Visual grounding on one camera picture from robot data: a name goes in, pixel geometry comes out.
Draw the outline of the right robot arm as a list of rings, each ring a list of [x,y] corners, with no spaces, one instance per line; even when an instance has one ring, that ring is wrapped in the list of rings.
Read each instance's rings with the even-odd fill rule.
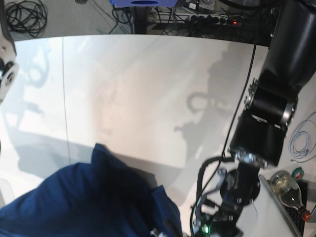
[[[2,104],[18,74],[16,48],[10,34],[4,1],[0,1],[0,103]]]

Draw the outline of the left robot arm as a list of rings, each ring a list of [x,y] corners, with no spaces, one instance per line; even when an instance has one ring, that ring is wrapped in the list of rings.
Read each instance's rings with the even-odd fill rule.
[[[295,114],[298,95],[316,71],[316,3],[313,0],[284,0],[269,51],[260,75],[248,92],[233,136],[228,136],[221,154],[207,159],[197,176],[196,201],[190,214],[190,232],[194,237],[240,237],[237,221],[243,209],[258,196],[260,169],[276,167],[284,139]],[[222,203],[215,214],[202,211],[203,205],[215,207],[208,199],[203,181],[206,168],[213,162],[238,161],[227,172],[216,168],[219,181],[214,188]]]

